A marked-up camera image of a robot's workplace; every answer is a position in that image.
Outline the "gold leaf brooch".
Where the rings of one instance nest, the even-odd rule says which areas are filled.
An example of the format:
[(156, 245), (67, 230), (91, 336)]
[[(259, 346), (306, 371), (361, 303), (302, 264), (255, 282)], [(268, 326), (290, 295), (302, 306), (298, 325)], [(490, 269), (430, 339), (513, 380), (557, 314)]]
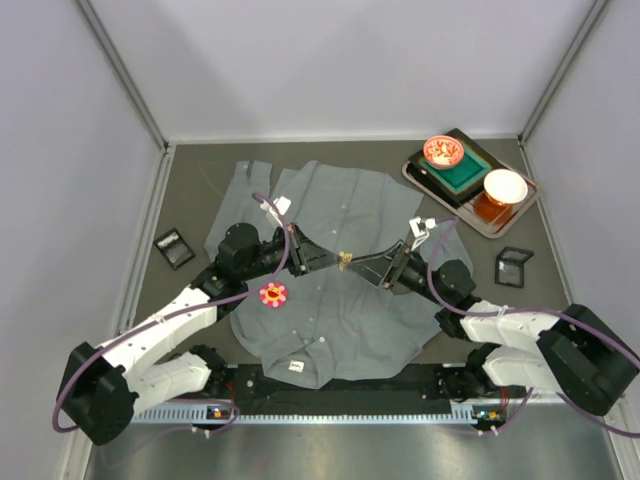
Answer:
[(352, 253), (341, 251), (339, 253), (339, 264), (338, 264), (339, 270), (344, 271), (347, 268), (347, 266), (351, 263), (352, 259), (353, 259)]

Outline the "grey button-up shirt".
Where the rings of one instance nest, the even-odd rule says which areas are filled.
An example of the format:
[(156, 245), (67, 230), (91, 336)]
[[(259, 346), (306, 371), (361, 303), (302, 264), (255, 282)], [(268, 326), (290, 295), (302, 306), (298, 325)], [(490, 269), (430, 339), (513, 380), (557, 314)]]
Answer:
[[(273, 227), (252, 197), (257, 191), (287, 198), (287, 220), (320, 246), (358, 256), (405, 238), (422, 201), (419, 192), (380, 172), (311, 161), (273, 180), (270, 164), (241, 161), (206, 239), (209, 256), (237, 222), (272, 237)], [(333, 379), (389, 378), (440, 331), (438, 308), (430, 301), (393, 294), (338, 267), (279, 279), (288, 291), (282, 307), (251, 296), (229, 321), (265, 374), (282, 382), (317, 389)]]

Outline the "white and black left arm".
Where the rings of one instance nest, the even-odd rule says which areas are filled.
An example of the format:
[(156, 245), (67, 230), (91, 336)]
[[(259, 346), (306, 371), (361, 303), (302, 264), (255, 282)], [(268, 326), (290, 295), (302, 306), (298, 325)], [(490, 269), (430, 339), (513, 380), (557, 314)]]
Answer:
[(249, 281), (272, 283), (283, 270), (299, 277), (338, 262), (294, 223), (276, 228), (269, 241), (251, 224), (231, 226), (214, 261), (168, 305), (112, 340), (71, 351), (54, 412), (65, 413), (94, 445), (111, 442), (135, 414), (209, 382), (215, 365), (208, 355), (158, 361), (237, 308), (252, 293)]

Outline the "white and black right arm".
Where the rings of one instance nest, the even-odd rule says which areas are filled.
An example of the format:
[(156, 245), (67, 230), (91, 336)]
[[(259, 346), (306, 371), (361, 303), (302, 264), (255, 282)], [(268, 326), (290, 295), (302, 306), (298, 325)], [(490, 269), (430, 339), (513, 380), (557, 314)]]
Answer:
[(466, 376), (481, 388), (546, 390), (603, 416), (639, 374), (638, 355), (590, 308), (493, 304), (475, 296), (471, 273), (459, 259), (435, 266), (398, 242), (346, 268), (376, 287), (404, 289), (437, 305), (435, 318), (447, 335), (479, 344)]

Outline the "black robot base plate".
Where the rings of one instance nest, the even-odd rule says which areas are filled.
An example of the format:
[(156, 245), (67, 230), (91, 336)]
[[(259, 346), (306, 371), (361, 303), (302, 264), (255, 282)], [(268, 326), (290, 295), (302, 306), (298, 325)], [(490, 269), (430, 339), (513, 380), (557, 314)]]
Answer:
[(242, 364), (214, 374), (200, 392), (182, 401), (231, 401), (250, 415), (393, 415), (449, 413), (453, 403), (486, 400), (513, 406), (525, 396), (518, 386), (494, 387), (472, 379), (463, 367), (411, 364), (399, 374), (377, 380), (331, 380), (319, 389), (266, 376), (259, 365)]

